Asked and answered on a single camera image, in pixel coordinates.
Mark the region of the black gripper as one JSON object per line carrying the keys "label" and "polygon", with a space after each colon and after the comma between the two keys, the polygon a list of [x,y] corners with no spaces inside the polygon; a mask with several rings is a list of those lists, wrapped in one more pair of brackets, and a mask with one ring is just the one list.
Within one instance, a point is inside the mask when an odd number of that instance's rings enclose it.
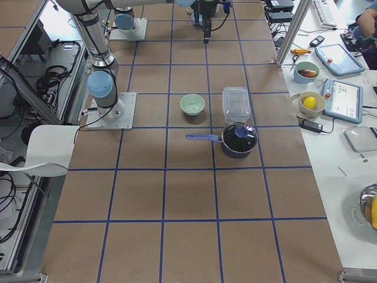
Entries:
{"label": "black gripper", "polygon": [[217,12],[218,0],[199,0],[199,14],[203,17],[203,43],[208,44],[211,37],[211,18]]}

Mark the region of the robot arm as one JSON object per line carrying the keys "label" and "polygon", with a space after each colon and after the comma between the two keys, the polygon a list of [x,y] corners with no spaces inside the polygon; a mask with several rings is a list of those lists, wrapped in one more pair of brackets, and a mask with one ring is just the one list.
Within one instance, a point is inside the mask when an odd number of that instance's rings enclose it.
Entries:
{"label": "robot arm", "polygon": [[114,10],[114,23],[122,34],[136,32],[138,24],[134,19],[132,6],[116,8]]}
{"label": "robot arm", "polygon": [[[142,1],[58,1],[61,8],[69,12],[77,25],[79,33],[84,40],[91,54],[93,67],[105,68],[115,62],[110,52],[105,36],[101,31],[98,10],[119,10],[121,8],[170,4],[171,1],[142,0]],[[193,9],[195,24],[199,24],[199,17],[202,17],[204,43],[209,42],[211,36],[211,18],[215,16],[220,1],[174,1],[175,4]]]}

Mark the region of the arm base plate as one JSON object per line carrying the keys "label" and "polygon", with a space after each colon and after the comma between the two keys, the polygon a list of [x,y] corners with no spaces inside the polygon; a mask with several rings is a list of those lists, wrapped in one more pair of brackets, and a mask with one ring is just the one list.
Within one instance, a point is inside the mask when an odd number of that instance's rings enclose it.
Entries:
{"label": "arm base plate", "polygon": [[147,18],[131,18],[114,20],[109,29],[108,39],[112,41],[144,41],[147,29]]}
{"label": "arm base plate", "polygon": [[131,130],[133,128],[134,112],[137,100],[136,92],[118,93],[118,102],[107,114],[108,110],[98,108],[92,99],[90,111],[87,116],[85,129],[88,130]]}

